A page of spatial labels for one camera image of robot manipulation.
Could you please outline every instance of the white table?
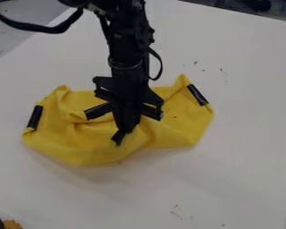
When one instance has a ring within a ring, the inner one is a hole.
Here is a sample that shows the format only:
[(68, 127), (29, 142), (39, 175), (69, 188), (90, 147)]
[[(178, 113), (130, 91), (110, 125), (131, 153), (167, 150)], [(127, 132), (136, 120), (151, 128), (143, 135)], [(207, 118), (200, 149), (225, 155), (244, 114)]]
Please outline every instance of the white table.
[(286, 22), (171, 0), (147, 7), (165, 63), (155, 85), (185, 72), (216, 111), (200, 143), (85, 169), (22, 145), (36, 100), (109, 74), (86, 13), (68, 33), (38, 34), (0, 59), (0, 211), (25, 229), (284, 228)]

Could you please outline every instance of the yellow fabric bag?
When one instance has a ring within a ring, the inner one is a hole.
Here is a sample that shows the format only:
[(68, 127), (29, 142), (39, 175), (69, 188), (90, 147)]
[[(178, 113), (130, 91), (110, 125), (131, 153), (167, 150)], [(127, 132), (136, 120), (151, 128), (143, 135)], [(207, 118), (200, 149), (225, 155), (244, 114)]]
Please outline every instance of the yellow fabric bag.
[(214, 114), (209, 104), (199, 103), (186, 76), (171, 87), (153, 88), (164, 100), (161, 122), (142, 116), (121, 146), (111, 140), (117, 127), (111, 113), (87, 121), (84, 111), (104, 101), (93, 91), (58, 87), (37, 103), (43, 107), (38, 127), (27, 128), (22, 140), (29, 147), (71, 165), (101, 165), (128, 156), (139, 148), (181, 148), (198, 142)]

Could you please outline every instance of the white tabletop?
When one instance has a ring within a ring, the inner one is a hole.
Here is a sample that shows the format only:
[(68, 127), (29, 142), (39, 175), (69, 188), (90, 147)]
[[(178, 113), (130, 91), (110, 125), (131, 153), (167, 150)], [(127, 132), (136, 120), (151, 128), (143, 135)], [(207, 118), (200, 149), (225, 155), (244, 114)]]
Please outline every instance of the white tabletop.
[(23, 146), (36, 100), (109, 74), (86, 13), (66, 34), (38, 34), (0, 59), (0, 211), (25, 229), (284, 228), (286, 22), (171, 0), (147, 8), (165, 64), (154, 85), (185, 72), (214, 107), (202, 140), (85, 169)]

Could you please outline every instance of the black tab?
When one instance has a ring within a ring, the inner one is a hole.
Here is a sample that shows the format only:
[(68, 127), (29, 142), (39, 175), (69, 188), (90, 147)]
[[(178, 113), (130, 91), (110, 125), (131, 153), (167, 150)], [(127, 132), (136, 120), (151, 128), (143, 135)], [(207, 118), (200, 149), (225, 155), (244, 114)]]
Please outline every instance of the black tab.
[(192, 93), (192, 95), (196, 98), (196, 100), (198, 101), (198, 103), (201, 106), (209, 104), (209, 102), (206, 100), (206, 98), (203, 95), (201, 95), (199, 90), (193, 84), (190, 84), (188, 86), (188, 89), (189, 89), (190, 93)]
[(124, 139), (126, 133), (125, 131), (119, 130), (115, 135), (111, 138), (117, 146), (120, 146), (122, 144), (122, 140)]
[(35, 106), (33, 113), (31, 114), (31, 117), (29, 119), (29, 123), (27, 128), (31, 127), (33, 129), (37, 129), (41, 115), (43, 112), (42, 106)]

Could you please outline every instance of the wire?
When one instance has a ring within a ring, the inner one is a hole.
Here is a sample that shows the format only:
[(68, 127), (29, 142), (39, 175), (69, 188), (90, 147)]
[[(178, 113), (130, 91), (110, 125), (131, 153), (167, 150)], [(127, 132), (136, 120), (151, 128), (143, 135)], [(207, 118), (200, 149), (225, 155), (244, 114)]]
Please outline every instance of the wire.
[(3, 3), (3, 2), (10, 2), (12, 0), (0, 0), (0, 3)]
[(78, 8), (77, 11), (74, 12), (67, 20), (61, 22), (60, 24), (54, 27), (47, 27), (26, 22), (14, 21), (3, 16), (1, 13), (0, 13), (0, 21), (17, 30), (59, 34), (59, 33), (64, 33), (67, 29), (69, 29), (71, 25), (81, 17), (82, 14), (83, 14), (83, 8)]

